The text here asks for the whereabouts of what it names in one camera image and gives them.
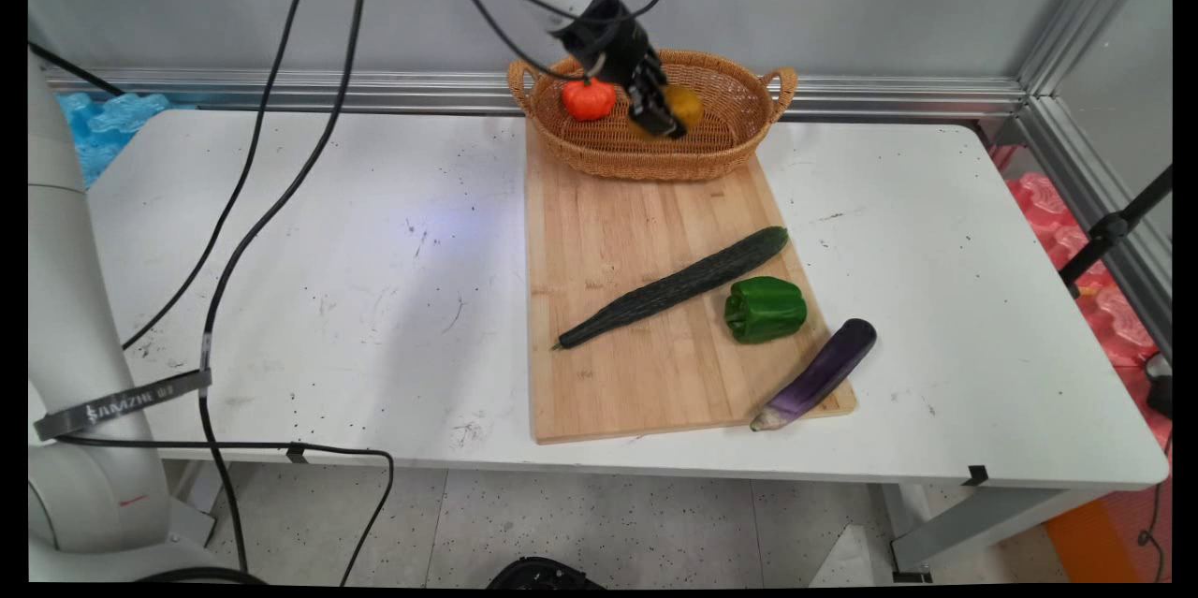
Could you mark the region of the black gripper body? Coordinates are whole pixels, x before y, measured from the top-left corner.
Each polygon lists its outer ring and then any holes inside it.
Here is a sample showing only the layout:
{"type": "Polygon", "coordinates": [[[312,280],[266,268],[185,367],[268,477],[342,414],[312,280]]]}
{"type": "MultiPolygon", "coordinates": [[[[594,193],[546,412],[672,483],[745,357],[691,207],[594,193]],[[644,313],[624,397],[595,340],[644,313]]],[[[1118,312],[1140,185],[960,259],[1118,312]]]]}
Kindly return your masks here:
{"type": "Polygon", "coordinates": [[[648,35],[621,0],[591,6],[581,20],[552,35],[591,77],[621,87],[658,83],[658,58],[648,35]]]}

